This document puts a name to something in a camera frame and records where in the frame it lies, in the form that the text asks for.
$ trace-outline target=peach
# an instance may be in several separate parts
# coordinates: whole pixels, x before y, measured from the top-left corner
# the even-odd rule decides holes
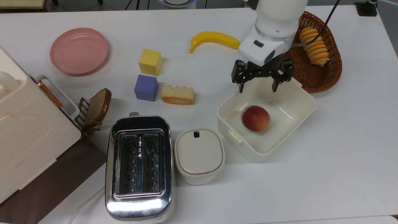
[[[243,112],[243,125],[254,132],[263,132],[268,128],[270,122],[268,112],[260,106],[251,106]]]

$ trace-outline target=stainless steel toaster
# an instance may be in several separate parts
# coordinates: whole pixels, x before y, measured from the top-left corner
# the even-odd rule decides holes
[[[111,128],[105,206],[115,219],[155,224],[174,212],[174,159],[168,123],[131,116]]]

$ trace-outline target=woven basket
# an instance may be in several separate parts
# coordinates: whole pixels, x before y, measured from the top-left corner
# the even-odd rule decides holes
[[[300,43],[298,37],[304,28],[312,27],[319,32],[324,24],[320,18],[309,12],[304,12],[299,20],[299,28],[293,43]],[[286,59],[292,59],[295,64],[293,77],[302,84],[302,88],[308,93],[323,92],[332,88],[340,79],[342,71],[340,53],[329,27],[326,27],[321,37],[330,58],[330,61],[323,67],[312,65],[302,47],[292,47],[285,55]]]

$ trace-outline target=toy food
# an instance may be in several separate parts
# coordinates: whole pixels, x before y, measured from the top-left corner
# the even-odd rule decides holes
[[[168,104],[192,105],[195,91],[193,88],[165,86],[162,88],[162,101]]]
[[[196,34],[192,40],[191,40],[191,48],[189,49],[189,52],[192,54],[193,50],[201,45],[204,42],[214,42],[214,43],[219,43],[224,46],[233,48],[233,49],[238,49],[240,42],[239,40],[228,36],[223,33],[219,32],[214,32],[214,31],[205,31]]]
[[[105,88],[99,91],[95,96],[90,99],[88,105],[87,115],[84,119],[82,131],[90,132],[90,129],[101,124],[108,112],[109,104],[111,102],[112,93],[109,89]]]
[[[312,27],[303,29],[300,32],[300,42],[308,43],[312,41],[318,35],[318,30]],[[328,49],[322,40],[322,37],[318,37],[312,44],[304,47],[311,64],[324,66],[326,62],[330,60]]]
[[[254,132],[263,132],[270,122],[268,112],[260,106],[251,106],[242,115],[243,125]]]

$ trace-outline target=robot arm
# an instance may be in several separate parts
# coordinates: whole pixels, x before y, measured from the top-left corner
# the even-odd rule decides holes
[[[273,91],[284,81],[290,81],[294,65],[284,61],[296,35],[299,18],[308,0],[244,0],[257,11],[257,19],[238,52],[249,60],[235,62],[232,81],[243,91],[244,83],[255,77],[274,79]]]

